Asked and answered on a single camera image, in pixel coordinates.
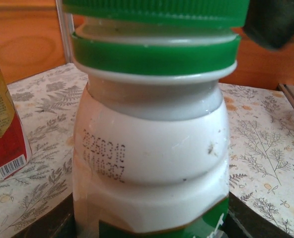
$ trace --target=barcode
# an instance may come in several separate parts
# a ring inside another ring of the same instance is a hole
[[[25,158],[24,158],[24,155],[21,155],[18,158],[14,159],[13,161],[10,161],[8,164],[0,167],[0,174],[3,178],[7,177],[8,175],[12,174],[13,172],[23,167],[24,164],[25,164]]]

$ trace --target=metal pole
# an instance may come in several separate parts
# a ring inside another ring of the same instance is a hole
[[[61,37],[64,48],[64,56],[67,63],[72,63],[73,52],[70,35],[74,32],[74,22],[72,14],[63,12],[62,0],[56,0],[57,11],[60,23]]]

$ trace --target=red and yellow drink carton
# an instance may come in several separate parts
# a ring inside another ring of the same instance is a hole
[[[31,148],[0,71],[0,180],[24,167]]]

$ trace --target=green label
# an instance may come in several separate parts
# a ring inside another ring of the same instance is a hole
[[[131,234],[111,226],[105,222],[99,223],[100,238],[214,238],[223,225],[227,215],[228,198],[218,203],[206,214],[191,224],[174,231],[163,231],[149,234]]]

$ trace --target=floral patterned tablecloth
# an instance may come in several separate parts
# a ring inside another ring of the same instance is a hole
[[[0,182],[0,237],[12,237],[71,193],[74,118],[86,81],[67,64],[9,85],[34,155]],[[294,237],[294,110],[281,92],[220,87],[231,129],[230,190]]]

